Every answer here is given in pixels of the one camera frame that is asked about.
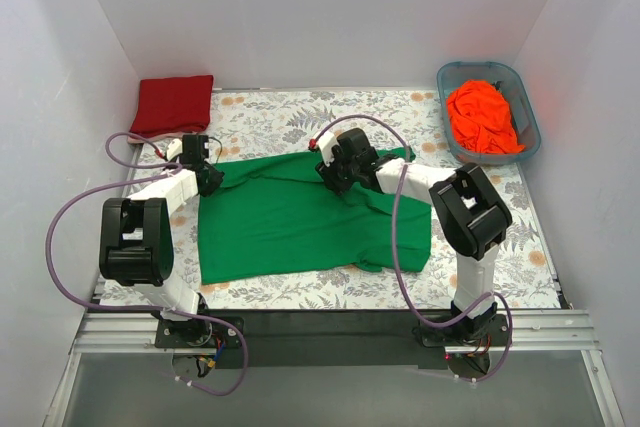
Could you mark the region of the green t-shirt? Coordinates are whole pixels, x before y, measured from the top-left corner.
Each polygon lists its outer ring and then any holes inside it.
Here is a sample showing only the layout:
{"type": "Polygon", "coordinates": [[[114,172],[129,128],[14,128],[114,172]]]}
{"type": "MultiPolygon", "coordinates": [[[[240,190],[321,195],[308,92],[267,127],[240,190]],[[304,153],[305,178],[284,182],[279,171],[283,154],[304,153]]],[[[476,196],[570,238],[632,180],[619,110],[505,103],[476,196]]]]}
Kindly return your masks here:
{"type": "Polygon", "coordinates": [[[336,195],[311,152],[220,164],[222,185],[199,201],[198,254],[205,284],[353,264],[379,272],[397,254],[420,272],[431,250],[431,208],[359,185],[336,195]]]}

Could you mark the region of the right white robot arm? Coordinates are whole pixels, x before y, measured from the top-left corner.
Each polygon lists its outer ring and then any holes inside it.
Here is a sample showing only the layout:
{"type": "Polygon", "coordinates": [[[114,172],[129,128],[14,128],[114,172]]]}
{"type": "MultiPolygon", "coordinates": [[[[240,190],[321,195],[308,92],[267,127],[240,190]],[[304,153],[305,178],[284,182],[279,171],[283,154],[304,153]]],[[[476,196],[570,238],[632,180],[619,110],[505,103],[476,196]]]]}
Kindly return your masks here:
{"type": "Polygon", "coordinates": [[[464,344],[475,344],[487,336],[497,312],[495,263],[512,216],[483,169],[474,163],[458,169],[435,168],[408,155],[381,155],[360,128],[339,136],[323,130],[310,140],[309,149],[320,153],[316,171],[336,194],[355,184],[389,194],[394,198],[393,222],[398,220],[403,198],[427,204],[435,211],[445,239],[456,253],[457,287],[449,319],[418,319],[428,329],[442,330],[464,344]]]}

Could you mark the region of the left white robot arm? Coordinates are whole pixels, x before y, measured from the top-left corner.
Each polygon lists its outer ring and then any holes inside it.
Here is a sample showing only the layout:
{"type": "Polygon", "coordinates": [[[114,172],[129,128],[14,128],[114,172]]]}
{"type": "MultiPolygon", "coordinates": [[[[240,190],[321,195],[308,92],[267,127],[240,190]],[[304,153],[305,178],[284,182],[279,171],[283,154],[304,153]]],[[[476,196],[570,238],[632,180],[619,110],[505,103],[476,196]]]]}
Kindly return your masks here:
{"type": "Polygon", "coordinates": [[[211,320],[200,314],[200,294],[173,272],[174,248],[170,217],[194,198],[208,197],[224,173],[208,162],[209,138],[185,134],[164,153],[178,162],[179,171],[148,182],[142,190],[112,198],[103,205],[99,269],[103,278],[137,290],[160,308],[159,316],[176,321],[178,334],[193,347],[205,345],[213,333],[211,320]]]}

